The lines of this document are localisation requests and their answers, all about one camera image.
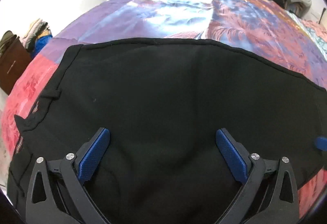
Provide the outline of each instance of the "metal screw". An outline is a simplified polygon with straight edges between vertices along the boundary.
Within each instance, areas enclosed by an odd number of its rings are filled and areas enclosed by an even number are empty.
[[[43,162],[43,160],[44,160],[44,158],[42,158],[42,157],[39,157],[37,160],[36,160],[36,163],[42,163]]]
[[[289,159],[287,157],[282,157],[282,161],[285,162],[285,163],[289,163]]]
[[[74,157],[75,157],[75,155],[73,153],[69,153],[69,154],[67,154],[66,159],[72,160]]]
[[[253,158],[254,160],[258,160],[260,156],[257,153],[252,153],[251,158]]]

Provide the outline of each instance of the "black cloth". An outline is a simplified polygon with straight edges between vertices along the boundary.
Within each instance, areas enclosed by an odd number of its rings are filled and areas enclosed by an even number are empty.
[[[39,156],[75,153],[99,127],[111,143],[86,188],[113,224],[214,223],[240,188],[215,145],[226,128],[261,157],[287,156],[297,186],[322,167],[326,90],[212,40],[126,39],[69,47],[33,112],[8,194],[24,215]]]

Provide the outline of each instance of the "folded clothes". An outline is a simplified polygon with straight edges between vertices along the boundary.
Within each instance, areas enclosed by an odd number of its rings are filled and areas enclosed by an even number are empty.
[[[42,22],[35,31],[33,31],[28,35],[25,45],[25,48],[27,49],[28,52],[33,51],[37,37],[46,29],[47,26],[48,26],[47,22]]]
[[[47,26],[45,28],[45,30],[43,30],[43,32],[40,35],[37,36],[37,40],[40,39],[41,37],[45,37],[45,36],[48,36],[48,35],[52,35],[49,26]]]
[[[21,40],[23,47],[26,46],[26,42],[27,42],[28,38],[34,33],[35,30],[37,30],[40,27],[41,24],[42,24],[42,19],[40,19],[40,18],[33,21],[30,24],[27,33],[24,35],[24,37]]]
[[[284,8],[291,7],[291,10],[300,18],[309,11],[312,4],[311,0],[284,0],[284,2]]]

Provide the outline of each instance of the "black clamp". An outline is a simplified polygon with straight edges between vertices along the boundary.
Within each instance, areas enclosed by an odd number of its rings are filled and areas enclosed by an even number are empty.
[[[287,157],[275,161],[250,155],[224,128],[216,133],[216,145],[243,186],[215,224],[298,223],[298,190]]]
[[[89,197],[84,182],[91,179],[110,143],[100,128],[76,154],[62,160],[39,157],[28,187],[28,224],[110,224]],[[226,129],[216,133],[216,145],[240,188],[215,224],[296,224],[299,200],[289,159],[264,160],[251,155]]]

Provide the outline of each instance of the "bed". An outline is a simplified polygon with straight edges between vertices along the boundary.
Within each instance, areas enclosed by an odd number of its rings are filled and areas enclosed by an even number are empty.
[[[14,115],[27,117],[69,46],[133,37],[221,41],[300,72],[327,88],[327,55],[300,20],[294,21],[272,1],[108,0],[55,36],[16,82],[1,118],[8,155],[21,146]],[[300,216],[312,207],[326,182],[322,169],[299,190]]]

